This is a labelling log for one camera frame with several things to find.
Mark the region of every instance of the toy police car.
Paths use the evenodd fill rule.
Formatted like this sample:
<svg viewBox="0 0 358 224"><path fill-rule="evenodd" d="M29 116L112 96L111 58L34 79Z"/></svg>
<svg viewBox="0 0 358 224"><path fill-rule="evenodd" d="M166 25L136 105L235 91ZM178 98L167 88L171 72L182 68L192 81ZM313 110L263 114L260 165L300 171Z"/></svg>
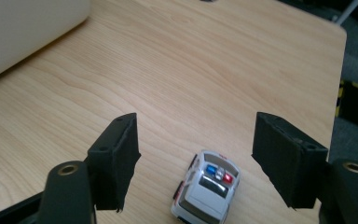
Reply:
<svg viewBox="0 0 358 224"><path fill-rule="evenodd" d="M173 195L171 212L185 223L224 223L240 183L240 169L208 150L197 154Z"/></svg>

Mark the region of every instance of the wooden table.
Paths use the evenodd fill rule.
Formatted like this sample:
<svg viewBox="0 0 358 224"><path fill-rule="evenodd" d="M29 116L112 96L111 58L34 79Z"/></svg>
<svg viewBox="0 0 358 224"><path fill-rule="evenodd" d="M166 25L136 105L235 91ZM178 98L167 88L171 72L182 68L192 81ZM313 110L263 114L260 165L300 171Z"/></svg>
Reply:
<svg viewBox="0 0 358 224"><path fill-rule="evenodd" d="M172 195L203 148L243 173L227 223L316 223L319 207L287 208L252 159L255 114L329 147L345 41L272 0L94 0L86 22L0 75L0 210L136 112L143 156L124 212L99 223L175 223Z"/></svg>

